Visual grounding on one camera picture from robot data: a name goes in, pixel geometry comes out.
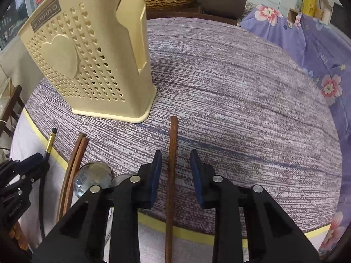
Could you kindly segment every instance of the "yellow stripe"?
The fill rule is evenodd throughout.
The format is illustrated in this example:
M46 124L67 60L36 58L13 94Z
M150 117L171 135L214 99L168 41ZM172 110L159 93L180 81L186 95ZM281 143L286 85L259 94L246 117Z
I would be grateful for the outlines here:
M28 123L30 124L35 134L40 139L40 141L43 143L44 146L46 146L47 139L41 134L40 130L36 127L32 119L28 115L26 109L23 109L23 114L26 117ZM57 151L54 148L52 148L51 156L56 160L58 164L60 164L63 167L64 170L67 169L68 163L57 153ZM147 216L141 212L138 212L138 222L158 232L161 232L161 233L166 232L166 224L164 222L158 219L154 219L150 216ZM329 227L330 227L330 224L327 226L321 227L319 229L310 231L308 233L305 233L305 236L307 238L313 238L317 235L320 235L328 231ZM215 237L213 235L197 233L195 231L187 230L176 226L173 227L173 235L187 241L202 243L206 245L213 245L215 240ZM247 239L243 239L243 247L247 248Z

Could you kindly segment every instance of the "brown stick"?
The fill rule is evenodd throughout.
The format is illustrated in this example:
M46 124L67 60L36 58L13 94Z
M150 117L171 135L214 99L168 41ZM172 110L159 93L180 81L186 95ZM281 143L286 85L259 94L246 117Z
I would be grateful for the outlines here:
M66 196L64 199L64 209L62 212L62 216L64 216L64 214L71 208L74 176L76 175L76 173L78 172L78 170L80 168L80 164L82 163L82 159L84 156L85 149L88 145L88 142L89 142L88 138L86 138L86 137L82 138L82 141L80 142L80 145L79 145L79 148L77 151L77 155L74 159L72 171L71 171L70 178L69 178L68 184L67 184L67 191L66 191Z
M59 207L57 209L57 217L56 217L56 222L58 222L63 214L64 210L64 199L66 197L66 192L67 192L67 185L68 185L68 179L70 178L71 172L72 172L72 167L73 167L73 162L74 159L77 155L78 148L80 145L80 142L82 141L82 138L85 136L82 132L79 134L77 141L75 142L70 162L68 163L66 173L64 175L64 182L62 183L62 188L61 188L61 193L60 193L60 199L59 199Z
M170 150L169 150L169 156L168 156L167 203L166 203L165 263L172 262L174 190L175 190L174 182L176 179L175 169L177 167L177 135L178 135L178 118L171 117Z

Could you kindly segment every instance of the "metal screw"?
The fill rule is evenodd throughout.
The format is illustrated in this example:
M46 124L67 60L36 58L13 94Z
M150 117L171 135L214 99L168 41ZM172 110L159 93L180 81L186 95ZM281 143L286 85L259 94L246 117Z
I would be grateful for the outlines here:
M263 188L262 188L262 186L260 186L260 185L255 185L255 186L253 186L253 188L252 188L256 193L261 193L262 191L263 191Z
M134 176L130 177L129 180L130 180L132 183L138 183L138 182L141 180L141 178L140 178L138 175L134 175Z
M90 187L90 191L94 194L97 193L98 191L100 191L100 186L98 185L94 185Z
M216 183L220 183L223 181L223 177L219 176L219 175L215 175L215 176L213 176L212 181L216 182Z

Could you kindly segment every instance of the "table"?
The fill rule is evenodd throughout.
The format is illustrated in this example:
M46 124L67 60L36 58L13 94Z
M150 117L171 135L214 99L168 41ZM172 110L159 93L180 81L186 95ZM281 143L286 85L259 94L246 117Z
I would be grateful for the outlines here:
M342 169L329 108L312 80L281 48L236 26L165 18L148 21L148 37L158 92L145 122L74 115L44 79L26 104L39 131L48 137L52 127L58 128L54 148L66 161L79 132L85 132L90 142L83 163L104 161L115 175L135 173L160 149L163 169L158 198L153 209L143 213L164 221L168 131L170 116L177 115L177 227L200 234L214 231L215 211L201 210L195 199L189 156L197 149L205 163L233 183L262 185L304 233L322 230L314 243L318 248L328 230L323 227L336 210ZM20 155L25 133L24 129L15 132L14 157ZM52 179L56 186L62 180ZM151 243L143 240L153 232L147 230L140 244L147 248ZM175 261L199 260L192 254L193 242L187 245L193 257L183 252L185 243L181 244L183 250L175 247ZM142 257L142 262L162 262L162 248L162 243L155 247L160 252L155 258L141 247L141 254L149 256ZM208 250L211 253L201 243L195 247L195 252L206 255L205 262L211 261Z

